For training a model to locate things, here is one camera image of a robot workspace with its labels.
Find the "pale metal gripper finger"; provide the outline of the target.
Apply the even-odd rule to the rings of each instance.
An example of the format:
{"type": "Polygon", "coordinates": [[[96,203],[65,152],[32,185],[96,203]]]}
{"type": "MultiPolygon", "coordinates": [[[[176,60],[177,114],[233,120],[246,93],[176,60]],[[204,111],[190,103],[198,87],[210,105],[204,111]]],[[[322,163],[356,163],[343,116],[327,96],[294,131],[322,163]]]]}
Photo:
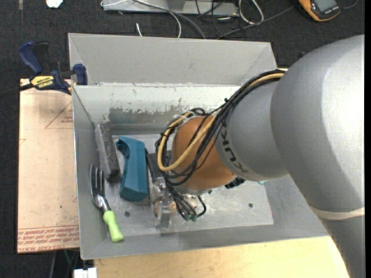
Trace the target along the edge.
{"type": "Polygon", "coordinates": [[[167,229],[172,216],[171,209],[169,206],[161,206],[159,208],[159,228],[167,229]]]}

